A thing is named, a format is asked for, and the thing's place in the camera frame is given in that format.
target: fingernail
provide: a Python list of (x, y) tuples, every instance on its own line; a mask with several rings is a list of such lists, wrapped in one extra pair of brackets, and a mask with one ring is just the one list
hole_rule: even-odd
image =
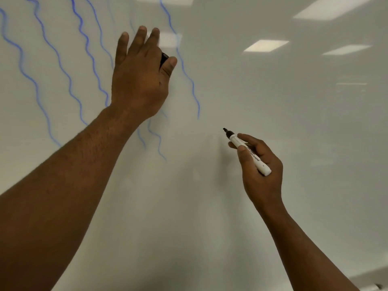
[(239, 147), (237, 147), (237, 151), (239, 151), (239, 152), (243, 152), (245, 150), (246, 150), (246, 148), (243, 145), (240, 145)]
[(177, 65), (177, 63), (178, 63), (178, 59), (175, 58), (175, 57), (171, 57), (171, 65), (172, 65), (173, 67), (175, 67), (175, 66)]

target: black eraser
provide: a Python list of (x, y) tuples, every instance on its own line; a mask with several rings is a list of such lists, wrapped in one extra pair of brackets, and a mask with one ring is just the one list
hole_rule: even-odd
[(159, 69), (162, 67), (163, 63), (165, 63), (167, 59), (168, 59), (168, 55), (165, 53), (162, 53), (162, 59), (160, 60)]

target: hand holding marker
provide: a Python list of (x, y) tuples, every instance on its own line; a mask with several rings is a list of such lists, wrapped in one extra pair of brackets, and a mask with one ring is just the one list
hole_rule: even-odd
[(226, 128), (224, 128), (224, 131), (226, 132), (226, 136), (228, 139), (236, 146), (245, 146), (248, 151), (251, 153), (251, 156), (253, 158), (253, 162), (255, 163), (255, 166), (259, 172), (261, 172), (264, 176), (268, 176), (271, 173), (271, 169), (269, 168), (268, 165), (266, 165), (259, 156), (257, 156), (250, 147), (248, 147), (243, 141), (241, 141), (237, 135), (235, 135), (234, 132), (228, 131)]

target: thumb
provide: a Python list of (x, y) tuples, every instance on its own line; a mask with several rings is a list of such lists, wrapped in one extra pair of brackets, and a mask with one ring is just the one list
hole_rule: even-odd
[(251, 153), (248, 151), (248, 149), (245, 146), (240, 145), (237, 148), (237, 154), (239, 156), (242, 168), (242, 175), (247, 177), (257, 176), (259, 173), (256, 169), (255, 163), (253, 162)]
[(170, 81), (172, 71), (174, 70), (177, 63), (178, 63), (177, 58), (169, 57), (160, 68), (159, 70), (160, 84), (163, 88), (168, 89), (168, 82)]

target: person's right arm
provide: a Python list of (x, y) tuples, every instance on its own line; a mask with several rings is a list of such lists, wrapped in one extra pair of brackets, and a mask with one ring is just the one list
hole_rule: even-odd
[(283, 164), (269, 147), (250, 135), (238, 137), (256, 148), (272, 170), (262, 176), (249, 151), (237, 148), (245, 191), (267, 225), (294, 291), (358, 291), (290, 217), (281, 197)]

